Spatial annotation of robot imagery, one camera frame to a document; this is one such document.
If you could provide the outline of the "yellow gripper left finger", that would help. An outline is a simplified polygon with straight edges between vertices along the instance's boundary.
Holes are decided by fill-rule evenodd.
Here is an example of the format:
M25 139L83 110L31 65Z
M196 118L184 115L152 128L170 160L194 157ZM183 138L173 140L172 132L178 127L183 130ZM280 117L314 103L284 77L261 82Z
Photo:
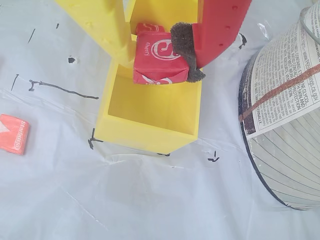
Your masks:
M121 0L58 0L56 2L103 50L132 68L136 44Z

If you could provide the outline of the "gripper red right finger foam pad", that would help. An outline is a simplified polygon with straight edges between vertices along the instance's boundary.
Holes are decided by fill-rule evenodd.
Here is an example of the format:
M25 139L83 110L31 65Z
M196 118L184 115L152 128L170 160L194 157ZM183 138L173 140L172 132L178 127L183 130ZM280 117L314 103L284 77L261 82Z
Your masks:
M203 80L205 67L235 41L250 0L199 0L197 22L178 22L170 29L173 51L189 66L187 82Z

